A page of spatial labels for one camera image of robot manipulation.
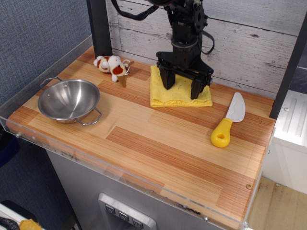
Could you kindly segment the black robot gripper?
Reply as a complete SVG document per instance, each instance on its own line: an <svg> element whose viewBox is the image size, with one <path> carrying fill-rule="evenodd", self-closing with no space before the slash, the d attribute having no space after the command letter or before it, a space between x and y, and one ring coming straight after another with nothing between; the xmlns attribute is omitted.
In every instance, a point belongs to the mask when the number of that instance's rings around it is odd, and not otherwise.
<svg viewBox="0 0 307 230"><path fill-rule="evenodd" d="M201 59L199 46L189 49L174 47L172 52L159 51L157 66L163 86L169 90L176 82L176 74L192 80L191 99L197 99L204 87L212 82L214 70Z"/></svg>

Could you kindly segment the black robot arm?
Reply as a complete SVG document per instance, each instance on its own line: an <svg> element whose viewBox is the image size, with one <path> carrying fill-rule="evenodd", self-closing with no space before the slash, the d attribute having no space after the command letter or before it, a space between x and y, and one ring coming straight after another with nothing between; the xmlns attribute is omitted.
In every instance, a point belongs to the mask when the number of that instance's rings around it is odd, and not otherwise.
<svg viewBox="0 0 307 230"><path fill-rule="evenodd" d="M168 90L176 75L192 80L191 99L197 99L204 87L211 84L214 70L201 59L202 37L213 37L204 30L208 16L201 0L152 0L154 6L163 6L172 28L171 52L157 52L157 67L163 86Z"/></svg>

